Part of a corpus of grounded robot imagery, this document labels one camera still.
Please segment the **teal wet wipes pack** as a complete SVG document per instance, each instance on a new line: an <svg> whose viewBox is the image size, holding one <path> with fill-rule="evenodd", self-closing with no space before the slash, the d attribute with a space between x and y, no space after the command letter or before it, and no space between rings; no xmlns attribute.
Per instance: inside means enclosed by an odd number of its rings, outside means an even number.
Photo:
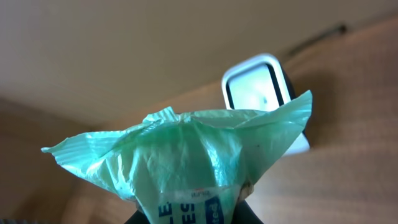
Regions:
<svg viewBox="0 0 398 224"><path fill-rule="evenodd" d="M306 91L274 111L165 108L122 131L43 148L75 176L136 202L151 223L231 223L236 205L299 137Z"/></svg>

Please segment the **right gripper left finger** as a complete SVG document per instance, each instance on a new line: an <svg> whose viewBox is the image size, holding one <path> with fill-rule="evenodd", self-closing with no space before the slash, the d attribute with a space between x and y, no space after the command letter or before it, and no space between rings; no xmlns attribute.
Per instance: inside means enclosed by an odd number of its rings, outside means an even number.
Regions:
<svg viewBox="0 0 398 224"><path fill-rule="evenodd" d="M149 220L144 213L136 211L124 224L149 224Z"/></svg>

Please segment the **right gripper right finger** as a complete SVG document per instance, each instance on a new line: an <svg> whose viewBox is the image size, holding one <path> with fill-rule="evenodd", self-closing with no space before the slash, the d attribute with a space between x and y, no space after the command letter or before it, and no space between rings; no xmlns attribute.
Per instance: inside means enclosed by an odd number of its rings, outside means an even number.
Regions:
<svg viewBox="0 0 398 224"><path fill-rule="evenodd" d="M248 203L243 200L236 205L231 224L263 224L263 222L253 212Z"/></svg>

